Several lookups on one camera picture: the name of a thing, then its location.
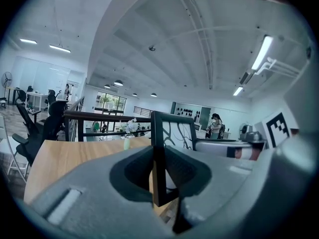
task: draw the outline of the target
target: vase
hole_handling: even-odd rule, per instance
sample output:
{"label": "vase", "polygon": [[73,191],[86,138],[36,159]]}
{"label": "vase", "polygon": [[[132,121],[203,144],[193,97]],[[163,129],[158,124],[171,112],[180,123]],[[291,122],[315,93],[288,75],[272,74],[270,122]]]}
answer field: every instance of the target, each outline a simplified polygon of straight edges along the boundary
{"label": "vase", "polygon": [[124,139],[124,150],[128,150],[130,148],[130,138],[129,138],[130,134],[126,134],[125,135],[125,139]]}

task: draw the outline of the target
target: gray plastic part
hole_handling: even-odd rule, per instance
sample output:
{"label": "gray plastic part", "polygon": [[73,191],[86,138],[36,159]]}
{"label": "gray plastic part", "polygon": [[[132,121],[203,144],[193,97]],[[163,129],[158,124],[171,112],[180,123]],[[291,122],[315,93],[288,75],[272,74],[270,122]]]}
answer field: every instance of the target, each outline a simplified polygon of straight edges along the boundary
{"label": "gray plastic part", "polygon": [[193,226],[205,221],[223,207],[243,185],[256,164],[251,160],[219,157],[210,153],[171,147],[203,162],[212,173],[210,182],[202,192],[181,201],[182,214]]}
{"label": "gray plastic part", "polygon": [[58,226],[74,236],[94,239],[172,236],[173,232],[153,211],[152,203],[129,201],[110,182],[114,164],[145,148],[150,147],[129,149],[77,166],[39,195],[31,207],[46,218],[70,189],[77,189],[82,194]]}
{"label": "gray plastic part", "polygon": [[214,156],[227,157],[227,149],[232,148],[251,148],[249,143],[241,141],[234,142],[218,142],[210,140],[199,140],[195,143],[195,150],[200,152],[209,153]]}

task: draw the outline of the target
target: wooden desk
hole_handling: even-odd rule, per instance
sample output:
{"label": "wooden desk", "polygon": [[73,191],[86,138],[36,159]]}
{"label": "wooden desk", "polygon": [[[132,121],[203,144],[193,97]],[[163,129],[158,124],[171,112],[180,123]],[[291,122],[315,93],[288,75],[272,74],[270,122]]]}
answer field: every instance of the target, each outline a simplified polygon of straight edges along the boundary
{"label": "wooden desk", "polygon": [[[146,137],[130,139],[130,148],[149,146],[151,140]],[[24,201],[29,204],[42,190],[57,181],[74,167],[94,158],[99,158],[124,150],[124,140],[68,142],[46,140],[40,148],[30,171]],[[152,173],[150,191],[153,192]],[[168,204],[154,205],[155,212],[161,214]]]}

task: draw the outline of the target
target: chair leg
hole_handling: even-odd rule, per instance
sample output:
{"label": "chair leg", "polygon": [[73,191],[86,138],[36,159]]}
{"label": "chair leg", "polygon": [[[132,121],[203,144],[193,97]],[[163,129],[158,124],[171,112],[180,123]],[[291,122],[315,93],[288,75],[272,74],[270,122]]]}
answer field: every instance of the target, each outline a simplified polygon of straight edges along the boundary
{"label": "chair leg", "polygon": [[29,168],[29,162],[27,162],[26,166],[25,166],[25,171],[24,171],[24,177],[26,179],[26,172],[28,171]]}
{"label": "chair leg", "polygon": [[11,168],[12,168],[12,164],[13,164],[13,160],[11,160],[11,164],[10,164],[10,166],[9,166],[9,168],[8,168],[8,175],[9,175],[9,173],[10,173],[10,170],[11,170]]}
{"label": "chair leg", "polygon": [[16,155],[16,153],[13,155],[13,162],[14,162],[15,167],[16,167],[16,169],[18,170],[19,174],[21,175],[22,179],[23,179],[24,182],[26,183],[26,179],[25,179],[25,177],[23,176],[23,174],[22,174],[22,172],[21,172],[21,170],[20,170],[20,167],[19,167],[19,165],[18,165],[18,163],[17,163],[17,161],[16,161],[16,159],[15,159],[15,155]]}

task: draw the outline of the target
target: potted plant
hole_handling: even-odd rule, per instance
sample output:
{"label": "potted plant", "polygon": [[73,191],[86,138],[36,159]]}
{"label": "potted plant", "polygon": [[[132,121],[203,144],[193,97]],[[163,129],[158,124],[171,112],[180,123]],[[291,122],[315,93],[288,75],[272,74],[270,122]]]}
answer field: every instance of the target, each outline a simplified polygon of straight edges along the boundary
{"label": "potted plant", "polygon": [[120,130],[125,131],[124,150],[130,148],[130,138],[133,133],[137,131],[138,125],[136,124],[136,118],[129,120],[128,122],[121,122]]}

